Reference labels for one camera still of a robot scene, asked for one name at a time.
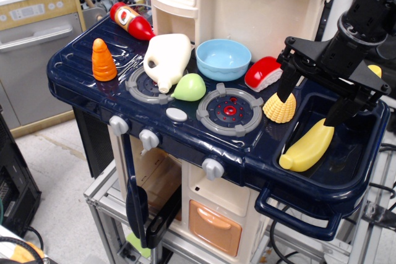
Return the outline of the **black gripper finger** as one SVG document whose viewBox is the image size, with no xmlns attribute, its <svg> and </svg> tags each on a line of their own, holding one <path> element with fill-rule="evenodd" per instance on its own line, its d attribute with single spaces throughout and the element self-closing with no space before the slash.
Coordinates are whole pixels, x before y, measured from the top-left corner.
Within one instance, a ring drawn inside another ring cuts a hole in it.
<svg viewBox="0 0 396 264">
<path fill-rule="evenodd" d="M 335 104 L 331 107 L 324 125 L 335 127 L 356 114 L 356 104 L 350 98 L 339 97 Z"/>
<path fill-rule="evenodd" d="M 283 70 L 283 73 L 279 80 L 277 96 L 282 103 L 285 103 L 298 83 L 300 73 L 291 62 L 283 63 L 281 69 Z"/>
</svg>

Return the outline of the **yellow toy piece behind arm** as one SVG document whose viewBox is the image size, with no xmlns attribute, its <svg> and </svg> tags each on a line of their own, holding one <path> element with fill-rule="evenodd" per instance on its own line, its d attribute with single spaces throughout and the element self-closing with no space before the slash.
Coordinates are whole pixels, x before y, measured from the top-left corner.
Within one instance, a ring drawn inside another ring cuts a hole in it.
<svg viewBox="0 0 396 264">
<path fill-rule="evenodd" d="M 382 69 L 375 64 L 368 65 L 368 68 L 375 73 L 380 79 L 382 78 Z"/>
</svg>

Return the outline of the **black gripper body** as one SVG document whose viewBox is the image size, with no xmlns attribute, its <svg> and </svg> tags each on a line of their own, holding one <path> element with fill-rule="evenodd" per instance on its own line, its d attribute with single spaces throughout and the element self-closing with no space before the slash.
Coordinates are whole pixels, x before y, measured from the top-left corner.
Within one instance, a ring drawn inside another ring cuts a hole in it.
<svg viewBox="0 0 396 264">
<path fill-rule="evenodd" d="M 390 85 L 373 73 L 364 58 L 368 49 L 351 39 L 335 37 L 310 41 L 289 36 L 277 62 L 291 62 L 300 73 L 339 97 L 350 98 L 361 109 L 372 110 L 378 99 L 390 93 Z"/>
</svg>

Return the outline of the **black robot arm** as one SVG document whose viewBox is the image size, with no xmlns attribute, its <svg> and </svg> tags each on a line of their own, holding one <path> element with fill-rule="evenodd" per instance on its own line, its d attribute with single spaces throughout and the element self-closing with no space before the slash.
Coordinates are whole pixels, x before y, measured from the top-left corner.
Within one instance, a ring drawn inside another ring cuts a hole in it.
<svg viewBox="0 0 396 264">
<path fill-rule="evenodd" d="M 329 41 L 286 38 L 277 59 L 283 71 L 277 90 L 282 103 L 302 76 L 339 95 L 325 118 L 326 126 L 337 126 L 359 111 L 373 110 L 379 98 L 390 93 L 390 87 L 364 59 L 388 35 L 395 35 L 395 0 L 354 0 L 337 27 Z"/>
</svg>

